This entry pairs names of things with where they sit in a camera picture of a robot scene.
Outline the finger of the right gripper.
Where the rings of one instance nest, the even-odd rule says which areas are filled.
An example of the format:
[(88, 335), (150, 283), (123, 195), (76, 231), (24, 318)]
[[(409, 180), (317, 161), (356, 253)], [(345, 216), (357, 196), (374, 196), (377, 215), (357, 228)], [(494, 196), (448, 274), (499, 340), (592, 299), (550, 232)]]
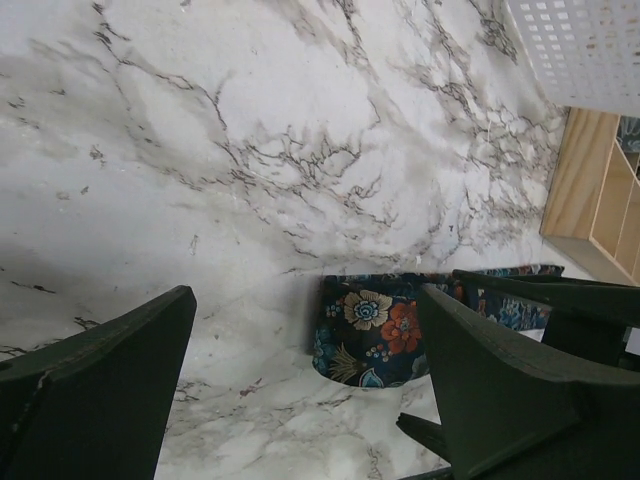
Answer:
[(637, 368), (639, 355), (626, 350), (630, 330), (639, 327), (635, 286), (531, 275), (497, 277), (465, 270), (453, 276), (508, 299), (549, 312), (542, 342), (565, 353), (620, 368)]
[(396, 425), (411, 439), (443, 460), (451, 462), (449, 449), (440, 424), (414, 415), (401, 413), (396, 421)]

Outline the navy floral tie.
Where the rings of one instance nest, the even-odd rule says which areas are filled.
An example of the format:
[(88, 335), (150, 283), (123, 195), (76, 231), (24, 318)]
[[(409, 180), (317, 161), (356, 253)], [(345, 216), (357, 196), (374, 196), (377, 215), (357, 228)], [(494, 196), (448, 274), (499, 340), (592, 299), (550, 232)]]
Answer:
[(426, 285), (515, 331), (543, 330), (546, 307), (468, 286), (445, 273), (328, 275), (321, 281), (312, 366), (351, 387), (395, 388), (429, 373), (417, 318)]

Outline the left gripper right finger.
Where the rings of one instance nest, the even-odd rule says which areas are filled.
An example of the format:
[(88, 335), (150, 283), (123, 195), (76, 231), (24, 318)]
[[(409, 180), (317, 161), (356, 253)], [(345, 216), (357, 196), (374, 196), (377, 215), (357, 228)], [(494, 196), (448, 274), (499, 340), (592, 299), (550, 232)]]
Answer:
[(638, 373), (536, 342), (432, 287), (417, 306), (455, 478), (638, 478)]

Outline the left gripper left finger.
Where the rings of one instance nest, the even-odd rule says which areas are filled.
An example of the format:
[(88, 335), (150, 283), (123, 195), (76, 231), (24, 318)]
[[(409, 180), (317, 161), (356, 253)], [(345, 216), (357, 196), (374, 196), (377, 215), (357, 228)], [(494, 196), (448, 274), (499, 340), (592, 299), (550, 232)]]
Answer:
[(2, 478), (153, 478), (195, 314), (177, 286), (3, 361)]

